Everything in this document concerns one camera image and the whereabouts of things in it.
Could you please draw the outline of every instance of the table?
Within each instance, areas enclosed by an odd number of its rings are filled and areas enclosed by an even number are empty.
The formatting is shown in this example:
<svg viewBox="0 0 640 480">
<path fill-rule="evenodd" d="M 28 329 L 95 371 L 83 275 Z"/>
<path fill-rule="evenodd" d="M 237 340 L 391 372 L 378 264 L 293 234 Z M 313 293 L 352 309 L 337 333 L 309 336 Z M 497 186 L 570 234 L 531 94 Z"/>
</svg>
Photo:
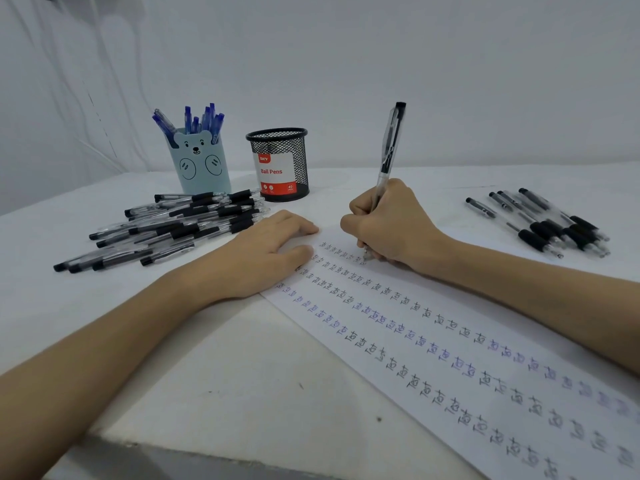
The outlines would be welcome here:
<svg viewBox="0 0 640 480">
<path fill-rule="evenodd" d="M 308 197 L 270 207 L 333 225 L 376 176 L 374 168 L 312 169 Z M 568 256 L 567 266 L 640 281 L 640 162 L 397 168 L 394 176 L 413 188 L 438 227 L 496 248 L 519 244 L 465 209 L 463 199 L 530 187 L 611 236 L 612 256 Z M 257 186 L 253 172 L 232 172 L 231 178 L 234 190 Z M 123 209 L 176 191 L 172 173 L 126 173 L 0 216 L 0 372 L 229 239 L 146 268 L 53 272 L 54 263 L 93 249 L 87 234 L 123 220 Z M 217 304 L 185 323 L 137 371 L 92 435 L 106 444 L 155 448 L 145 450 L 146 459 L 153 457 L 156 473 L 165 475 L 156 477 L 166 479 L 209 477 L 198 476 L 211 474 L 207 459 L 252 462 L 247 478 L 272 478 L 272 470 L 255 462 L 340 479 L 482 478 L 260 296 Z M 50 478 L 111 478 L 90 465 L 100 462 L 99 454 L 87 453 L 92 441 L 70 452 Z M 191 473 L 207 466 L 191 475 L 177 466 L 175 452 L 203 455 L 190 457 L 201 459 L 189 463 Z M 278 475 L 299 478 L 285 470 Z"/>
</svg>

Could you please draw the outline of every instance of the label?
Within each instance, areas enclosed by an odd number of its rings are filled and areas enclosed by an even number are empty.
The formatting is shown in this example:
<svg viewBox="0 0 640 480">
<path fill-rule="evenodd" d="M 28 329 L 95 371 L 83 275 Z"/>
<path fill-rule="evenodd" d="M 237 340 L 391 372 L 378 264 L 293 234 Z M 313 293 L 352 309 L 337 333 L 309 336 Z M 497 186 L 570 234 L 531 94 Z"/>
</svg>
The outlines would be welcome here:
<svg viewBox="0 0 640 480">
<path fill-rule="evenodd" d="M 298 191 L 293 153 L 254 153 L 255 171 L 260 192 L 265 195 L 288 195 Z"/>
</svg>

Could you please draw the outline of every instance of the black mesh pen holder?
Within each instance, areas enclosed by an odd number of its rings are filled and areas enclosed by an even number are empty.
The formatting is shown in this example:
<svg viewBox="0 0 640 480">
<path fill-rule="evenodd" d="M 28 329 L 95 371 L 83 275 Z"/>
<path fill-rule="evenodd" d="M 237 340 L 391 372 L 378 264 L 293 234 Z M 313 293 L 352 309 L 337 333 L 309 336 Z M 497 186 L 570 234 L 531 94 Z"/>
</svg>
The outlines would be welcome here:
<svg viewBox="0 0 640 480">
<path fill-rule="evenodd" d="M 288 202 L 309 193 L 304 128 L 254 131 L 251 142 L 260 194 L 270 202 Z"/>
</svg>

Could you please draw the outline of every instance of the paper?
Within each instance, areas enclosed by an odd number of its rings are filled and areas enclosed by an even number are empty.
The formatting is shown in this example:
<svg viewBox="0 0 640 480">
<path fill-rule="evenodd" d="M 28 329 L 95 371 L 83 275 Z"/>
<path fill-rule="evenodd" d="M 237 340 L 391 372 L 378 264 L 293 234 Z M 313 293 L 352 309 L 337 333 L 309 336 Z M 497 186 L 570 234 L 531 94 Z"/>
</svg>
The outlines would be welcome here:
<svg viewBox="0 0 640 480">
<path fill-rule="evenodd" d="M 364 263 L 338 228 L 311 243 L 265 298 L 482 473 L 640 476 L 635 379 L 494 303 Z"/>
</svg>

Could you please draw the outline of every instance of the hand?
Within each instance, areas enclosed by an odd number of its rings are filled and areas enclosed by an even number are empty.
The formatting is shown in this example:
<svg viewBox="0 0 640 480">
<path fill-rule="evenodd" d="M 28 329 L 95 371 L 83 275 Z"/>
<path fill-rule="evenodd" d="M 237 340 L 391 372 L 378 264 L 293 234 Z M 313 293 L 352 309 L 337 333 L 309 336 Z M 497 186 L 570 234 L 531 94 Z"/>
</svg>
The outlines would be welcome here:
<svg viewBox="0 0 640 480">
<path fill-rule="evenodd" d="M 266 290 L 309 261 L 311 246 L 297 246 L 285 253 L 278 250 L 295 235 L 316 232 L 313 222 L 281 210 L 175 271 L 197 309 L 224 298 L 244 298 Z"/>
<path fill-rule="evenodd" d="M 359 248 L 366 242 L 377 259 L 400 261 L 425 273 L 422 261 L 442 255 L 453 240 L 433 225 L 402 180 L 389 180 L 378 206 L 370 213 L 375 192 L 373 187 L 352 200 L 349 208 L 353 213 L 342 218 L 340 227 L 356 236 Z"/>
</svg>

